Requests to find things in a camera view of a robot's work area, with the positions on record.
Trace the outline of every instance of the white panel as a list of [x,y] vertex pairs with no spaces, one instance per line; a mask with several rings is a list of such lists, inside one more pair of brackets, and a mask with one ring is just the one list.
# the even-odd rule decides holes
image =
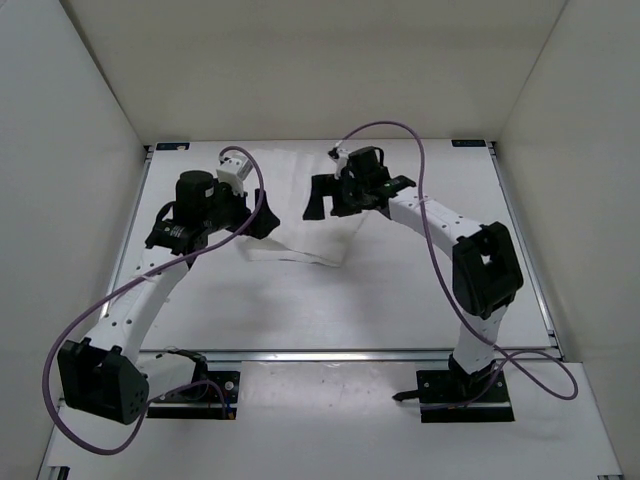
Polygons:
[[105,290],[144,151],[54,0],[0,9],[0,478],[34,478],[55,335]]
[[[525,362],[568,392],[554,365]],[[417,404],[391,396],[416,387],[411,363],[243,364],[238,419],[146,420],[116,457],[99,457],[57,433],[48,465],[69,480],[596,480],[619,473],[581,365],[581,393],[554,399],[515,368],[507,384],[515,422],[421,424]],[[81,437],[114,447],[130,428],[62,408]]]
[[378,117],[495,139],[564,0],[65,3],[154,143],[333,138]]
[[[327,156],[331,141],[241,142],[245,148],[311,152]],[[418,150],[412,140],[359,140],[348,148],[385,150],[392,175],[417,179]],[[119,283],[136,273],[139,256],[160,207],[174,199],[185,170],[215,168],[224,142],[192,143],[189,150],[156,151],[143,191]],[[514,233],[487,148],[455,148],[428,140],[426,192],[461,214],[503,222]],[[277,157],[258,158],[262,168]],[[247,186],[253,191],[251,182]],[[310,178],[298,179],[310,182]],[[220,239],[227,233],[212,236]],[[517,248],[520,264],[523,257]],[[451,262],[438,256],[451,278]],[[518,293],[502,322],[504,346],[548,346],[549,337],[531,281]],[[356,234],[341,268],[295,262],[247,262],[233,245],[198,259],[160,311],[143,348],[168,345],[211,349],[453,348],[459,320],[440,290],[425,240],[374,212]]]
[[640,2],[569,4],[501,138],[561,341],[640,478]]

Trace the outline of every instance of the white cloth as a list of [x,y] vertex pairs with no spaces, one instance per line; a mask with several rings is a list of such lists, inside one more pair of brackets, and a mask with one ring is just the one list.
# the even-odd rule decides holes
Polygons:
[[[267,200],[271,211],[280,219],[280,226],[269,237],[258,240],[241,237],[236,245],[248,260],[291,260],[321,263],[339,267],[354,235],[366,218],[366,213],[350,217],[332,217],[331,199],[325,199],[325,220],[303,221],[311,193],[311,177],[333,173],[335,164],[328,156],[286,150],[255,150],[251,152],[262,170]],[[253,201],[257,187],[255,175],[245,181]]]

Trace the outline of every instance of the white wall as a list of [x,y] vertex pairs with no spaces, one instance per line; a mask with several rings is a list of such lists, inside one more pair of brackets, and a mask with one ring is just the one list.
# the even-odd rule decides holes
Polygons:
[[495,139],[564,1],[63,0],[146,143]]
[[573,0],[499,141],[556,326],[640,478],[640,2]]
[[143,158],[60,4],[2,5],[0,478],[37,475],[44,357],[106,288]]

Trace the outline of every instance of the purple cable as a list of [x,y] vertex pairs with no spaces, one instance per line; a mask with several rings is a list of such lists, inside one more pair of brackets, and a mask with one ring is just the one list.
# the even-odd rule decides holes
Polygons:
[[[151,270],[146,272],[144,276],[138,276],[133,280],[131,280],[130,282],[126,283],[125,285],[121,286],[120,288],[117,288],[116,290],[111,292],[109,295],[104,297],[102,300],[99,300],[98,302],[91,305],[87,310],[85,310],[78,318],[76,318],[73,322],[71,322],[62,331],[62,333],[58,336],[58,338],[56,338],[56,340],[53,342],[51,350],[49,350],[49,353],[47,354],[47,358],[44,362],[44,370],[42,372],[42,395],[44,397],[44,404],[45,404],[45,407],[47,408],[47,412],[49,413],[49,416],[51,417],[51,420],[53,420],[53,423],[55,424],[55,426],[58,427],[58,430],[60,430],[65,437],[67,437],[69,440],[71,440],[80,448],[83,448],[97,455],[116,455],[122,452],[125,448],[127,448],[131,444],[131,442],[133,442],[135,437],[138,435],[138,432],[140,431],[140,427],[142,426],[142,422],[144,421],[145,413],[147,411],[149,403],[155,400],[155,398],[149,400],[144,411],[140,414],[140,417],[138,418],[138,422],[136,423],[136,426],[133,429],[133,432],[131,432],[131,435],[129,436],[129,438],[127,438],[127,440],[125,440],[125,442],[122,445],[113,449],[100,448],[100,447],[91,445],[90,443],[78,437],[75,433],[71,431],[71,429],[69,429],[69,427],[67,427],[67,425],[65,425],[65,423],[62,421],[62,418],[60,418],[60,415],[56,410],[56,406],[51,398],[51,386],[49,385],[49,379],[51,377],[51,368],[53,366],[56,353],[62,346],[62,343],[65,341],[65,339],[73,331],[73,329],[76,328],[78,325],[80,325],[82,322],[84,322],[87,318],[89,318],[89,316],[92,313],[94,313],[96,310],[98,310],[102,305],[104,305],[108,301],[113,300],[114,298],[122,295],[128,290],[131,290],[133,287],[140,284],[141,282],[146,281],[145,277],[152,277],[162,272],[163,270],[166,270],[169,267],[177,265],[178,263],[187,262],[189,260],[193,260],[199,257],[200,255],[212,252],[213,250],[217,250],[218,248],[226,245],[231,240],[233,240],[238,235],[240,235],[251,224],[253,219],[256,218],[256,215],[260,211],[260,207],[262,207],[262,202],[264,201],[264,194],[265,194],[264,178],[262,176],[262,171],[260,170],[260,166],[258,165],[258,162],[256,162],[255,158],[253,158],[253,156],[244,148],[238,147],[238,146],[229,146],[224,148],[219,155],[224,155],[225,153],[231,150],[238,151],[242,153],[244,156],[246,156],[251,162],[251,164],[253,165],[253,168],[255,169],[256,174],[258,175],[258,184],[260,185],[260,191],[258,193],[258,199],[256,200],[256,208],[253,210],[251,215],[249,215],[249,218],[247,218],[247,220],[242,225],[240,225],[240,227],[235,232],[225,237],[224,239],[220,240],[218,243],[211,245],[209,247],[203,248],[202,250],[198,250],[196,252],[190,253],[183,257],[177,257],[175,260],[171,260],[170,262],[167,262],[163,265],[152,268]],[[226,417],[226,405],[224,404],[224,396],[222,395],[222,391],[220,390],[220,387],[216,383],[210,380],[200,380],[197,382],[193,382],[189,385],[184,385],[174,390],[171,390],[170,392],[167,392],[164,395],[169,393],[180,392],[182,390],[186,390],[188,388],[195,387],[198,385],[209,385],[216,390],[216,393],[220,397],[220,404],[222,405],[222,414]]]
[[[460,319],[462,324],[465,326],[465,328],[467,330],[469,330],[469,332],[471,332],[471,334],[474,337],[476,337],[478,340],[480,340],[481,342],[483,342],[486,345],[492,346],[498,353],[500,353],[504,357],[504,360],[493,371],[493,373],[492,373],[492,375],[491,375],[491,377],[489,379],[489,382],[487,382],[487,385],[485,386],[485,388],[482,391],[482,393],[480,393],[476,397],[472,398],[471,400],[468,400],[468,401],[465,401],[465,402],[452,403],[452,404],[446,404],[446,405],[436,405],[436,406],[433,406],[432,408],[426,407],[426,409],[427,410],[439,410],[439,409],[445,409],[445,408],[465,407],[465,406],[475,402],[476,400],[478,400],[482,395],[484,395],[493,386],[493,384],[498,379],[498,374],[500,373],[500,371],[502,371],[502,369],[504,369],[504,367],[505,367],[507,362],[512,363],[518,370],[520,370],[522,373],[524,373],[533,383],[535,383],[538,387],[542,388],[548,394],[550,394],[550,395],[552,395],[552,396],[554,396],[556,398],[559,398],[561,400],[573,400],[573,399],[575,399],[578,396],[578,382],[576,381],[576,379],[573,376],[573,374],[566,367],[566,365],[564,365],[558,359],[554,358],[552,355],[548,354],[547,352],[544,352],[542,350],[533,350],[533,349],[521,349],[521,350],[517,350],[514,353],[510,354],[504,348],[502,348],[499,345],[489,341],[488,339],[483,337],[480,333],[476,332],[475,329],[469,324],[467,319],[464,318],[464,315],[462,314],[462,312],[458,308],[458,304],[456,303],[456,301],[453,298],[453,295],[449,291],[449,288],[447,287],[447,283],[446,283],[446,281],[444,279],[444,276],[442,275],[442,270],[440,269],[440,265],[438,264],[438,259],[436,258],[436,252],[435,252],[435,249],[434,249],[434,246],[433,246],[433,239],[431,238],[431,232],[429,231],[429,224],[427,222],[427,209],[426,209],[425,204],[424,204],[424,198],[425,197],[424,197],[424,191],[423,191],[424,174],[425,174],[425,170],[426,170],[426,156],[425,156],[425,153],[424,153],[424,145],[422,144],[422,140],[420,139],[420,136],[417,134],[417,132],[415,130],[413,130],[408,125],[405,125],[404,123],[396,122],[394,120],[380,120],[380,121],[376,121],[376,122],[366,123],[366,124],[356,128],[355,130],[349,132],[347,135],[345,135],[345,137],[341,140],[340,143],[342,143],[345,140],[351,138],[356,133],[358,133],[358,132],[360,132],[360,131],[362,131],[362,130],[364,130],[366,128],[373,127],[373,126],[376,126],[376,125],[393,125],[393,126],[396,126],[396,127],[400,127],[402,129],[406,130],[407,132],[409,132],[411,134],[411,136],[417,142],[418,150],[420,151],[420,174],[419,174],[419,178],[418,178],[418,197],[419,197],[418,202],[420,204],[420,214],[422,216],[422,228],[424,229],[424,236],[425,236],[425,238],[427,240],[427,247],[429,249],[429,256],[431,257],[431,263],[433,263],[433,269],[436,272],[436,277],[438,277],[438,283],[440,283],[440,287],[442,288],[442,291],[444,292],[445,296],[447,297],[447,300],[449,301],[449,304],[451,305],[451,308],[455,312],[456,316]],[[551,390],[544,383],[542,383],[540,380],[538,380],[525,367],[520,365],[520,363],[518,361],[514,360],[514,357],[517,357],[519,355],[524,355],[524,354],[527,354],[527,353],[528,354],[540,355],[540,356],[545,357],[548,360],[551,360],[552,362],[556,363],[558,366],[560,366],[560,368],[562,368],[562,370],[564,370],[564,372],[569,377],[569,380],[571,380],[571,383],[573,384],[573,392],[570,395],[563,395],[563,394],[560,394],[560,393],[557,393],[557,392]]]

